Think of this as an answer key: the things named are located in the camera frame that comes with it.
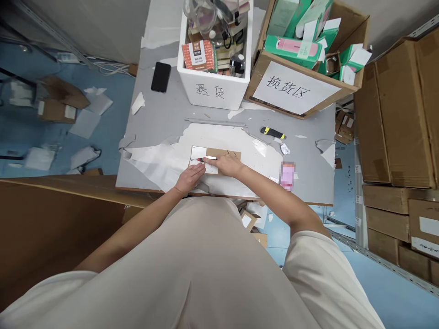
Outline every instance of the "floor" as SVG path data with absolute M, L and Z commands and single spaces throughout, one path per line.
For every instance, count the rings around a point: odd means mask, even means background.
M 42 122 L 37 118 L 36 109 L 7 105 L 10 90 L 6 86 L 1 95 L 5 105 L 0 107 L 0 154 L 14 151 L 22 155 L 30 147 L 43 145 L 56 149 L 57 154 L 49 172 L 15 168 L 9 164 L 23 162 L 1 160 L 0 177 L 64 174 L 70 169 L 70 157 L 88 145 L 101 149 L 102 154 L 87 165 L 87 169 L 99 167 L 106 175 L 117 173 L 120 159 L 118 143 L 124 135 L 128 119 L 133 78 L 120 74 L 105 77 L 81 65 L 58 66 L 38 53 L 24 53 L 18 46 L 4 43 L 0 43 L 0 67 L 33 81 L 56 73 L 82 90 L 92 86 L 107 88 L 106 95 L 114 101 L 103 114 L 91 138 L 83 139 L 67 133 L 69 124 Z M 354 226 L 353 145 L 337 142 L 336 154 L 342 159 L 343 168 L 335 171 L 334 207 L 313 206 L 313 209 L 319 216 L 333 212 L 334 218 Z M 269 254 L 282 265 L 289 245 L 289 228 L 274 215 L 271 222 L 266 222 L 263 233 L 268 234 Z M 353 252 L 347 246 L 338 242 L 337 244 L 349 260 L 386 328 L 439 327 L 439 299 L 363 255 Z

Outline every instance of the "stacked cardboard box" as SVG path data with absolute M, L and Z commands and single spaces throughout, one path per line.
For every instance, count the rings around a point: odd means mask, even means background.
M 363 180 L 436 188 L 439 29 L 403 38 L 364 70 L 354 95 Z
M 363 185 L 369 250 L 439 286 L 439 202 L 420 191 Z

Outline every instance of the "white foam box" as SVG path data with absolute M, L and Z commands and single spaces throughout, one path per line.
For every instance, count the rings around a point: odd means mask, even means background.
M 177 70 L 191 104 L 223 108 L 226 110 L 239 109 L 250 82 L 250 71 L 252 68 L 253 1 L 249 3 L 250 10 L 248 11 L 247 37 L 243 53 L 246 57 L 246 70 L 244 75 L 240 78 L 199 72 L 189 70 L 185 67 L 182 45 L 190 43 L 191 41 L 187 36 L 187 18 L 184 13 L 182 13 Z

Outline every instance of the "paper scrap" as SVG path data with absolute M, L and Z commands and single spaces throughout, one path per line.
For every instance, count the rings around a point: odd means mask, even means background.
M 102 115 L 112 104 L 113 101 L 104 95 L 106 88 L 91 87 L 84 89 L 86 97 L 90 102 L 87 107 L 88 111 Z
M 91 146 L 84 147 L 72 155 L 70 158 L 71 164 L 70 169 L 78 168 L 79 166 L 85 165 L 101 155 L 101 150 L 96 150 Z
M 281 143 L 280 144 L 280 150 L 282 151 L 282 153 L 284 155 L 289 154 L 289 148 L 288 148 L 288 146 L 285 143 Z
M 327 163 L 335 169 L 335 144 L 332 144 L 321 156 L 326 160 Z
M 265 157 L 265 154 L 267 153 L 267 145 L 258 139 L 254 139 L 253 144 L 255 144 L 257 151 L 262 154 L 263 157 Z
M 55 158 L 55 151 L 40 148 L 31 148 L 26 157 L 26 168 L 48 171 Z
M 76 118 L 76 122 L 70 129 L 70 133 L 89 139 L 100 120 L 101 116 L 99 114 L 85 109 L 81 110 L 81 113 Z
M 145 99 L 143 99 L 143 93 L 140 92 L 137 95 L 133 105 L 131 106 L 131 114 L 132 115 L 136 114 L 139 108 L 141 108 L 142 106 L 145 106 Z

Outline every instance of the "smartphone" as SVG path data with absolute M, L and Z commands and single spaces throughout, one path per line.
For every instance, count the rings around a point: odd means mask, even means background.
M 171 66 L 169 64 L 157 62 L 152 77 L 151 90 L 166 93 L 170 74 Z

